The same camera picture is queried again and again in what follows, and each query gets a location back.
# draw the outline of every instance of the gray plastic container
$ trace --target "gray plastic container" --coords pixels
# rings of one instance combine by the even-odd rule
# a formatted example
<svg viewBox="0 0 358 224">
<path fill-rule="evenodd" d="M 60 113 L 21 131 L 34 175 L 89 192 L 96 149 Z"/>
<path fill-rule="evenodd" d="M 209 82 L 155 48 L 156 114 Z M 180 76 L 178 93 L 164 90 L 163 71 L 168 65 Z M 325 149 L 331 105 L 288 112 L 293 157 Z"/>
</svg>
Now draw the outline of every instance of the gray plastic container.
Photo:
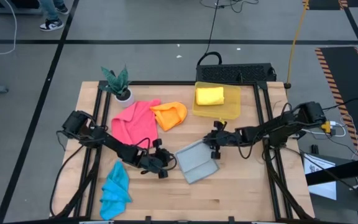
<svg viewBox="0 0 358 224">
<path fill-rule="evenodd" d="M 216 171 L 219 167 L 211 159 L 211 150 L 203 140 L 196 141 L 175 153 L 185 179 L 189 184 L 201 180 Z"/>
</svg>

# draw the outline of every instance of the jeans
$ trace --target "jeans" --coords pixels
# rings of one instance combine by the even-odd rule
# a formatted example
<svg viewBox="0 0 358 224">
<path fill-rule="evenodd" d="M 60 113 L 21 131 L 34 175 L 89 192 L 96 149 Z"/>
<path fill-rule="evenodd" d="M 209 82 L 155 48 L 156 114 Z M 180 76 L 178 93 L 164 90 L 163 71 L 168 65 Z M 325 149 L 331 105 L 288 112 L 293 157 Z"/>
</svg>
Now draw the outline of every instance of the jeans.
<svg viewBox="0 0 358 224">
<path fill-rule="evenodd" d="M 57 20 L 59 17 L 57 16 L 56 7 L 60 7 L 64 5 L 63 0 L 39 0 L 43 9 L 47 12 L 48 20 Z"/>
</svg>

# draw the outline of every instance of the yellow cable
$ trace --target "yellow cable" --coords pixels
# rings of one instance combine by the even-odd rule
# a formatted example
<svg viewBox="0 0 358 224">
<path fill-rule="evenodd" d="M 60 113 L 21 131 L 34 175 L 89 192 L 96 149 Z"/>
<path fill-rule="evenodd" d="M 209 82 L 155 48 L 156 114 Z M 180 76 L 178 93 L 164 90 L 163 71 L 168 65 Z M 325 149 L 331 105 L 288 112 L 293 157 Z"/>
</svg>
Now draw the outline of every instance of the yellow cable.
<svg viewBox="0 0 358 224">
<path fill-rule="evenodd" d="M 296 43 L 296 40 L 298 39 L 298 35 L 299 35 L 300 30 L 301 30 L 302 22 L 303 22 L 303 19 L 305 18 L 306 8 L 308 6 L 309 6 L 309 0 L 306 0 L 305 6 L 303 6 L 303 12 L 302 12 L 301 20 L 299 21 L 298 29 L 296 30 L 295 38 L 293 39 L 292 46 L 291 46 L 290 61 L 288 62 L 287 84 L 290 83 L 290 79 L 291 79 L 291 61 L 292 61 L 293 51 L 295 49 L 295 43 Z"/>
</svg>

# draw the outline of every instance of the gray floor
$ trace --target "gray floor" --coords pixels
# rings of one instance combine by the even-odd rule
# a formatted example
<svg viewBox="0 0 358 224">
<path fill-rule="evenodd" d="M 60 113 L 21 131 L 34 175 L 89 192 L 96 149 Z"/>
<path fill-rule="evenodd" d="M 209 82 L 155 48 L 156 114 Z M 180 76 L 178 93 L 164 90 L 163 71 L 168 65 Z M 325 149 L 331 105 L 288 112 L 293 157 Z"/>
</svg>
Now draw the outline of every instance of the gray floor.
<svg viewBox="0 0 358 224">
<path fill-rule="evenodd" d="M 214 1 L 204 0 L 205 4 Z M 214 39 L 292 40 L 301 15 L 301 1 L 260 0 L 244 5 L 243 12 L 221 9 L 217 14 Z M 358 8 L 351 12 L 358 25 Z M 213 9 L 198 1 L 163 0 L 80 0 L 67 39 L 70 40 L 149 40 L 207 39 Z M 60 39 L 62 30 L 42 33 L 42 17 L 18 17 L 18 39 Z M 0 39 L 12 39 L 13 20 L 0 16 Z M 357 40 L 344 11 L 308 11 L 301 40 Z M 11 45 L 0 45 L 0 51 Z M 10 92 L 0 95 L 0 204 L 25 134 L 37 104 L 42 85 L 56 51 L 56 45 L 19 44 L 10 55 L 0 56 L 0 84 Z M 334 104 L 314 49 L 324 45 L 298 45 L 293 58 L 290 103 L 318 101 L 323 107 Z M 224 63 L 270 62 L 285 81 L 290 45 L 212 45 Z M 125 64 L 131 80 L 194 80 L 195 66 L 206 45 L 74 45 L 66 44 L 57 65 L 42 114 L 30 145 L 5 222 L 48 217 L 48 201 L 63 152 L 55 131 L 76 105 L 82 81 L 103 79 L 100 66 L 115 70 Z M 216 63 L 208 58 L 205 64 Z M 339 121 L 338 110 L 327 114 Z M 336 141 L 352 147 L 348 136 Z M 344 147 L 305 136 L 301 149 L 317 144 L 324 155 L 348 159 Z M 356 212 L 328 207 L 313 197 L 316 216 L 322 220 L 357 223 Z"/>
</svg>

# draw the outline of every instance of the blue cloth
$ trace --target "blue cloth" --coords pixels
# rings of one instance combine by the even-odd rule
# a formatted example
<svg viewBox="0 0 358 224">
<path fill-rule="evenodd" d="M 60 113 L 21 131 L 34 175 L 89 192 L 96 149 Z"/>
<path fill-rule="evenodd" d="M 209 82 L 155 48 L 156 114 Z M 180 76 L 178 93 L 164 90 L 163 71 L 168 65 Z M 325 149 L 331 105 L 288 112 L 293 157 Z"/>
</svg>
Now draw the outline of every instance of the blue cloth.
<svg viewBox="0 0 358 224">
<path fill-rule="evenodd" d="M 102 187 L 100 216 L 110 220 L 125 211 L 127 202 L 132 202 L 128 194 L 129 177 L 122 162 L 117 161 Z"/>
</svg>

